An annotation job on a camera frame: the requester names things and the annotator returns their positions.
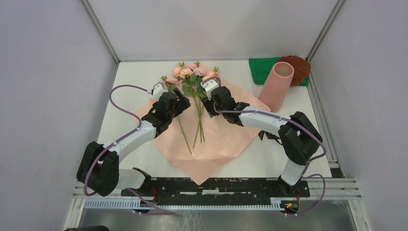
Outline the pink flower bouquet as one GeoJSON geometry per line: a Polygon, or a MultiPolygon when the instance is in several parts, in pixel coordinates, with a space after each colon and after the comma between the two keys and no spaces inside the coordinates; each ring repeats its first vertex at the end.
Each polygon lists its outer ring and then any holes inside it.
{"type": "MultiPolygon", "coordinates": [[[[151,87],[161,76],[169,76],[176,67],[175,62],[125,63],[129,67],[129,77],[138,86],[151,87]]],[[[261,103],[250,75],[248,61],[205,61],[211,69],[220,67],[222,86],[226,86],[234,99],[270,111],[261,103]]],[[[185,135],[192,145],[198,113],[194,101],[191,107],[180,115],[185,135]]],[[[168,130],[158,138],[144,144],[121,162],[123,168],[139,167],[155,177],[191,177],[201,184],[210,177],[274,177],[271,170],[265,170],[271,160],[268,142],[259,140],[260,130],[240,127],[228,123],[221,115],[210,118],[204,110],[203,126],[205,142],[197,141],[188,151],[179,116],[173,120],[168,130]]]]}

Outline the black ribbon gold lettering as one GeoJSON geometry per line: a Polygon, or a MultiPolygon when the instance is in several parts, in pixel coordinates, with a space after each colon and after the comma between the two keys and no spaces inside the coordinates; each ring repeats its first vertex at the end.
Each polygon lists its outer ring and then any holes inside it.
{"type": "Polygon", "coordinates": [[[279,145],[283,146],[282,142],[280,141],[280,138],[272,133],[266,132],[264,130],[260,131],[258,134],[260,140],[262,141],[265,137],[269,140],[274,140],[276,141],[279,145]]]}

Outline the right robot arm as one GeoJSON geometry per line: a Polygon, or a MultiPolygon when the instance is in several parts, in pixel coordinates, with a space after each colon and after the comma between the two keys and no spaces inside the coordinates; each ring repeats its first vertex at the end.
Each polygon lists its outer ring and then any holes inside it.
{"type": "Polygon", "coordinates": [[[295,193],[312,156],[319,148],[326,150],[321,135],[307,116],[299,111],[278,115],[236,102],[230,90],[218,84],[213,87],[202,84],[202,88],[205,91],[202,102],[211,117],[222,115],[231,124],[257,128],[278,137],[288,158],[279,176],[278,191],[283,196],[295,193]]]}

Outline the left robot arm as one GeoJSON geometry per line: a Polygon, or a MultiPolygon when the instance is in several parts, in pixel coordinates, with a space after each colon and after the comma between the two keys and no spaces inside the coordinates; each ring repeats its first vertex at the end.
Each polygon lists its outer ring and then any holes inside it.
{"type": "Polygon", "coordinates": [[[86,146],[76,174],[77,180],[84,184],[85,195],[90,195],[88,188],[100,196],[125,188],[132,188],[139,196],[151,191],[146,174],[136,169],[120,169],[119,164],[141,145],[164,133],[173,119],[191,105],[178,88],[167,91],[157,84],[151,93],[157,101],[146,115],[137,119],[135,128],[111,143],[93,141],[86,146]]]}

